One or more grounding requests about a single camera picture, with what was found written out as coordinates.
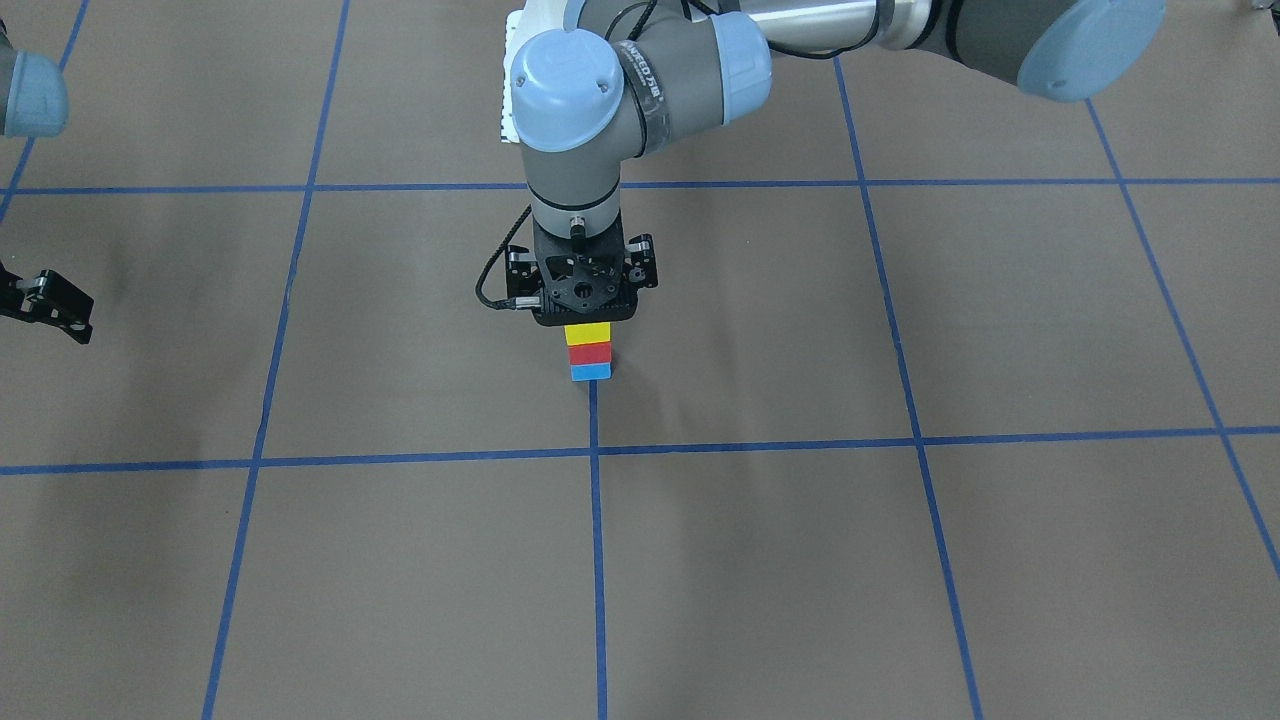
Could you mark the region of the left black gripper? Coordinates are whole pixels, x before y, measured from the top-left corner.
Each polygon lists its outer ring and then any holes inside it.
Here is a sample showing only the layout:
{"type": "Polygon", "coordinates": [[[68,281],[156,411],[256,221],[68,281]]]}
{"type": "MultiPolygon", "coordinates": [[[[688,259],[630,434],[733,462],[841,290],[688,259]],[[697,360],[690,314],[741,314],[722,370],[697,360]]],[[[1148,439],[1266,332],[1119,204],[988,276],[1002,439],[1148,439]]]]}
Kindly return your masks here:
{"type": "Polygon", "coordinates": [[[620,218],[590,237],[558,236],[535,225],[534,255],[541,282],[540,307],[532,310],[538,324],[623,322],[636,313],[643,251],[627,250],[620,218]]]}

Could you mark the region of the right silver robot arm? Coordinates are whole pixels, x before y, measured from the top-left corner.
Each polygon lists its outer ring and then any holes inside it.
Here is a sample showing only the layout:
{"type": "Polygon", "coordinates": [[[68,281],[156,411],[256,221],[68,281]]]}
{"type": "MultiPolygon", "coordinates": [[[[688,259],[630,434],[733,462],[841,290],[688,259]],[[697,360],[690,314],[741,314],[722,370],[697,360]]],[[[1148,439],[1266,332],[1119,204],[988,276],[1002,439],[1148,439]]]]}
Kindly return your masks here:
{"type": "MultiPolygon", "coordinates": [[[[1,129],[5,138],[60,135],[69,119],[67,83],[49,56],[18,49],[1,24],[1,129]]],[[[40,272],[24,279],[1,268],[1,314],[55,327],[78,345],[93,333],[93,299],[61,274],[40,272]]]]}

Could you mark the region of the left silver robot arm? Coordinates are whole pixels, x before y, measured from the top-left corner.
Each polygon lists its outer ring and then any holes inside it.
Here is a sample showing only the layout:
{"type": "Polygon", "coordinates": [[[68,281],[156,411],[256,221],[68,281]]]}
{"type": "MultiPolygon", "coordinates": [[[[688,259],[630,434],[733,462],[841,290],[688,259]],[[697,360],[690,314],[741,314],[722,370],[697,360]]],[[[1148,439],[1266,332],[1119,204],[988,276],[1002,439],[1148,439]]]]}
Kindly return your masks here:
{"type": "Polygon", "coordinates": [[[621,168],[760,109],[773,60],[922,50],[1056,102],[1094,96],[1153,41],[1162,1],[529,1],[506,41],[503,135],[517,143],[530,247],[506,237],[506,297],[541,325],[622,322],[658,284],[627,238],[621,168]]]}

